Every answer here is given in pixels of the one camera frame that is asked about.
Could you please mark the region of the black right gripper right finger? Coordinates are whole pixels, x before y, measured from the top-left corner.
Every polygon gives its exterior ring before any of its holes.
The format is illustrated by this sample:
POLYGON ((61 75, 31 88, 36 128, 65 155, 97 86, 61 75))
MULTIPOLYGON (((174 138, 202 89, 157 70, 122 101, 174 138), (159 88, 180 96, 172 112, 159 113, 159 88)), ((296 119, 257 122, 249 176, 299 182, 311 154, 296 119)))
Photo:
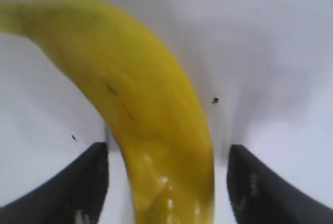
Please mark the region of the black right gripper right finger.
POLYGON ((309 197, 243 145, 229 149, 227 190, 237 223, 332 223, 332 209, 309 197))

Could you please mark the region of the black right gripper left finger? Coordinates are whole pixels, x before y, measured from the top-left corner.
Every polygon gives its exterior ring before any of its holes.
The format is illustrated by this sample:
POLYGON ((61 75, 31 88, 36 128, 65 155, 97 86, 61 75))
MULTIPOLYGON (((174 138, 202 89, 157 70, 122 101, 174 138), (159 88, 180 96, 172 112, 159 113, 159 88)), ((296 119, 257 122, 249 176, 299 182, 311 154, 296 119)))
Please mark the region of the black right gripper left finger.
POLYGON ((108 148, 97 142, 50 180, 1 207, 1 223, 98 223, 108 186, 108 148))

